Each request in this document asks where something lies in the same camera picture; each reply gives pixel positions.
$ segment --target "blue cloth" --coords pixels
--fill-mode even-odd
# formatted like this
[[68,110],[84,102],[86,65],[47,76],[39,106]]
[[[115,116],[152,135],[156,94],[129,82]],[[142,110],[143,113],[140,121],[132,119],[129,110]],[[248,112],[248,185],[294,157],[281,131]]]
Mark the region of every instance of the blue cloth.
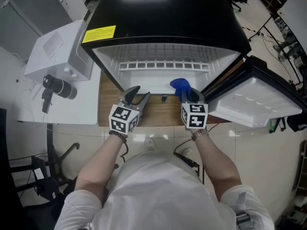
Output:
[[186,91],[187,96],[191,94],[191,86],[186,79],[175,79],[170,82],[170,85],[176,89],[175,95],[179,97],[179,100],[182,102],[182,92]]

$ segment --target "mini fridge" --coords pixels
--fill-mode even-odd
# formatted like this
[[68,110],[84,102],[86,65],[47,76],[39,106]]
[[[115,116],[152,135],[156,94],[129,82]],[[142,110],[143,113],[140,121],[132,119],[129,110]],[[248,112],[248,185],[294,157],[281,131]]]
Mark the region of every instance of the mini fridge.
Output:
[[122,91],[140,85],[139,93],[174,94],[170,81],[185,78],[209,114],[249,127],[307,110],[265,62],[248,59],[248,39],[226,0],[101,0],[82,47]]

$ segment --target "yellow warning label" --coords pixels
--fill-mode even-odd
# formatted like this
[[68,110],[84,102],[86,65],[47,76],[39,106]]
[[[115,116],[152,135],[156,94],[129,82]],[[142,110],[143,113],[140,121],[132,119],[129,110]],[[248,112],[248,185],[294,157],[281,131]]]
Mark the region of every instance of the yellow warning label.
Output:
[[113,38],[115,27],[115,25],[112,25],[86,31],[82,43]]

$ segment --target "white box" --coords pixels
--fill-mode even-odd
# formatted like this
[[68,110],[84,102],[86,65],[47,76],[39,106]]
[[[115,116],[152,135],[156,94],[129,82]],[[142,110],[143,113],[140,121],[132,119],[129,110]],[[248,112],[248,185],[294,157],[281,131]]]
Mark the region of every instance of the white box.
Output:
[[80,46],[86,27],[80,20],[37,39],[24,75],[39,83],[47,74],[67,82],[89,80],[93,60]]
[[140,112],[123,106],[113,105],[109,114],[110,129],[127,135],[140,122]]
[[187,128],[206,128],[208,118],[208,104],[183,103],[181,105],[181,119]]

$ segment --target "black fridge top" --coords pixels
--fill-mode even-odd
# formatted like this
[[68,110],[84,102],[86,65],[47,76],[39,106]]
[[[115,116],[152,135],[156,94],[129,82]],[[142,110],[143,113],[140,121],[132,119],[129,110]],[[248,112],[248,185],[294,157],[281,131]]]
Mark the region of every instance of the black fridge top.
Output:
[[176,43],[251,50],[226,0],[101,0],[87,31],[114,25],[113,38],[83,46]]

